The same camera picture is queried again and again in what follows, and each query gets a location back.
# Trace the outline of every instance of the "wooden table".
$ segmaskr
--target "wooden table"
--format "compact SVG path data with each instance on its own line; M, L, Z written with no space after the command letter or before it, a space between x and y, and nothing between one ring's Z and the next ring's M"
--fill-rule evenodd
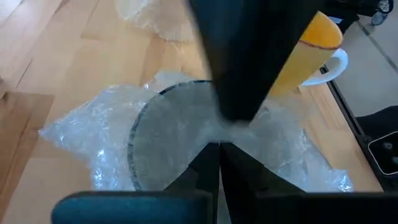
M46 123L107 86L141 85L158 70L207 78L196 42L166 42L135 29L119 19L111 0L25 0L21 4L2 0L0 4L8 4L6 11L0 7L0 76L12 91L55 96ZM301 88L295 97L311 107L302 123L330 164L346 169L356 190L380 191L328 87ZM88 189L84 162L39 140L2 222L49 223L59 199Z

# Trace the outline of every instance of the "transparent plastic bag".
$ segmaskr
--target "transparent plastic bag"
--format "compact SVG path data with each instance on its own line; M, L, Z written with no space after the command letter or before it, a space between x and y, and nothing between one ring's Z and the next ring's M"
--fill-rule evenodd
M211 84L181 73L109 87L40 134L89 161L95 189L163 190L208 142L229 141L307 192L353 190L283 104L266 100L249 125L229 124Z
M184 0L116 0L119 16L134 26L156 32L166 40L193 39Z

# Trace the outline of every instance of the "bubble wrap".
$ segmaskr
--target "bubble wrap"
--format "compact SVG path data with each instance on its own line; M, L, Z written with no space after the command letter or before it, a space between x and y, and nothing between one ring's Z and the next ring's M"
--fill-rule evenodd
M119 16L166 40L193 39L184 0L116 0Z
M353 190L277 100L249 125L230 124L211 84L181 73L158 73L142 88L111 86L40 135L88 161L95 189L163 190L208 142L230 141L307 192Z

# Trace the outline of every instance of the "yellow mug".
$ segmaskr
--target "yellow mug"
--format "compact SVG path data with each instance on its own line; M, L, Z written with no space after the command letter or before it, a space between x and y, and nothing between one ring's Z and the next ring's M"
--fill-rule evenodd
M269 91L272 96L283 95L300 85L317 85L339 76L347 67L347 53L340 49L343 34L338 26L322 12L317 12L304 31ZM319 77L311 77L329 58L338 64Z

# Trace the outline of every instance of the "white mug handle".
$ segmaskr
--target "white mug handle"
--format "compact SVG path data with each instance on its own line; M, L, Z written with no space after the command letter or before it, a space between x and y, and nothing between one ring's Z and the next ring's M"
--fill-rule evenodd
M307 81L303 82L303 86L318 85L335 79L337 76L346 70L348 65L348 55L343 49L337 49L335 53L331 56L332 58L337 58L339 60L338 65L331 71L326 72L319 77L310 77Z

